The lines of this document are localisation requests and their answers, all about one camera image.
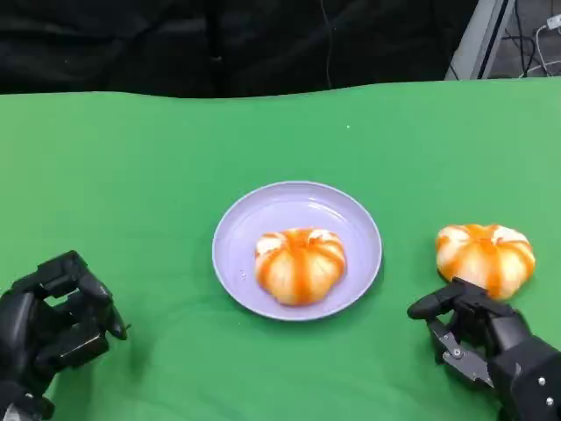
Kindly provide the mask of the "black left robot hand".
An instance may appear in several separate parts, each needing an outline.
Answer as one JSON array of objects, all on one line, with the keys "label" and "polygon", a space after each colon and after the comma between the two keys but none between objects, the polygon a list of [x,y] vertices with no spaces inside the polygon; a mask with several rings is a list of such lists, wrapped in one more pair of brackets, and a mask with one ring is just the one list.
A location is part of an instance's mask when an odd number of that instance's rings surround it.
[{"label": "black left robot hand", "polygon": [[1,296],[1,384],[44,394],[53,378],[127,338],[108,287],[75,251],[41,263]]}]

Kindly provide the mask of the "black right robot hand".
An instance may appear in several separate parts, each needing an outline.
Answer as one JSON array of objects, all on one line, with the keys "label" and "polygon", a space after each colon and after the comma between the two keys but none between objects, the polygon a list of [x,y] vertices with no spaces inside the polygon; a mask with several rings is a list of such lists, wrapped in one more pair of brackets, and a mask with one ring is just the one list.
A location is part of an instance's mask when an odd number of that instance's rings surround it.
[{"label": "black right robot hand", "polygon": [[532,336],[521,312],[459,277],[411,304],[407,314],[426,322],[435,363],[491,389],[492,359]]}]

